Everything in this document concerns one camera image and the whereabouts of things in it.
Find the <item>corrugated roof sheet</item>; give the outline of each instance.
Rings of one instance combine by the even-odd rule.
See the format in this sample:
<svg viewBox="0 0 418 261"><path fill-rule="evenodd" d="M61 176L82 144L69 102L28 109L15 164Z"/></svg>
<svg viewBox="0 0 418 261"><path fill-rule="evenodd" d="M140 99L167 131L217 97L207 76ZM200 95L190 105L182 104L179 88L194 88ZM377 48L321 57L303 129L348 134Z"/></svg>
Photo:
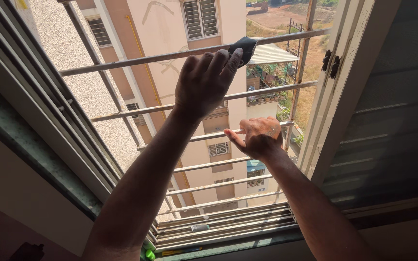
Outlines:
<svg viewBox="0 0 418 261"><path fill-rule="evenodd" d="M263 37L253 37L253 39L261 39ZM247 63L249 65L258 64L275 64L298 61L299 57L281 49L275 44L258 45L254 50L254 55Z"/></svg>

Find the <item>green bottle cap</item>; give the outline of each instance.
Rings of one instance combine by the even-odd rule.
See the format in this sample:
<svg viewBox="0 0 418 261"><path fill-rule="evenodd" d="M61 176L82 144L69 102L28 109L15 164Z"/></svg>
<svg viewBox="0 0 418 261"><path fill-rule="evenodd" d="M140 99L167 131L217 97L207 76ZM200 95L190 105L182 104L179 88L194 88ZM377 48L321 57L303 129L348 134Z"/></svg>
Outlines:
<svg viewBox="0 0 418 261"><path fill-rule="evenodd" d="M154 261L154 259L156 259L156 256L155 256L155 255L154 255L154 253L151 251L151 249L148 249L148 250L146 251L145 256L146 256L149 260L151 260L151 261Z"/></svg>

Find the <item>window frame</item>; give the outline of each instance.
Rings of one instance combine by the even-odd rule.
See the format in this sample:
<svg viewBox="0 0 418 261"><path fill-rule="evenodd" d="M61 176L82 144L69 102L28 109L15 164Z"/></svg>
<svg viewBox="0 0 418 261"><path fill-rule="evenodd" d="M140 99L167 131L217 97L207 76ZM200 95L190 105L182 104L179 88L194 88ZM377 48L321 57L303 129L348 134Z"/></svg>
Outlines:
<svg viewBox="0 0 418 261"><path fill-rule="evenodd" d="M186 2L191 2L191 1L195 1L197 6L198 6L198 16L199 16L199 26L201 28L201 37L198 38L190 38L189 36L189 30L188 30L188 24L187 24L187 18L186 18L186 14L185 14L185 3ZM218 4L217 4L217 0L214 0L214 9L216 12L216 29L217 29L217 33L216 34L211 34L211 35L205 35L205 31L204 31L204 26L203 26L203 21L202 21L202 17L201 17L201 1L204 0L183 0L181 1L181 10L182 10L182 18L183 18L183 25L185 27L185 34L186 34L186 39L188 42L191 41L198 41L198 40L203 40L203 39L208 39L208 38L213 38L213 37L218 37L220 36L220 28L219 28L219 11L218 11Z"/></svg>

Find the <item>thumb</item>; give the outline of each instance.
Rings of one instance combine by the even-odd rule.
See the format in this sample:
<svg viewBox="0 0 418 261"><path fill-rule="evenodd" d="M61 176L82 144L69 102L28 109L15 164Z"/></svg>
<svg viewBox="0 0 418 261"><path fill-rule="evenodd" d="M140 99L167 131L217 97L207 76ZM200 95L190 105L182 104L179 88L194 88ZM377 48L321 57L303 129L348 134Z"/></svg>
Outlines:
<svg viewBox="0 0 418 261"><path fill-rule="evenodd" d="M246 143L242 140L234 131L230 129L224 129L225 135L229 138L235 146L243 152L246 149Z"/></svg>

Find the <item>window sill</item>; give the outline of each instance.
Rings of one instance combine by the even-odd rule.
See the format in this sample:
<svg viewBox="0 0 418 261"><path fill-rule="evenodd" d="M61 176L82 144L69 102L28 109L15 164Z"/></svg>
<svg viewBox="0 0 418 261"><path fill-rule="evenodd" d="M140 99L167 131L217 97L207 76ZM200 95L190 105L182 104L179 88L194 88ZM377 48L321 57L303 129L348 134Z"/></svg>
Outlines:
<svg viewBox="0 0 418 261"><path fill-rule="evenodd" d="M195 42L195 41L200 41L200 40L206 40L206 39L210 39L210 38L214 38L214 37L218 37L218 36L220 36L219 33L218 34L213 34L213 35L210 35L210 36L205 36L205 37L202 37L202 38L197 38L197 39L188 39L187 38L187 42Z"/></svg>

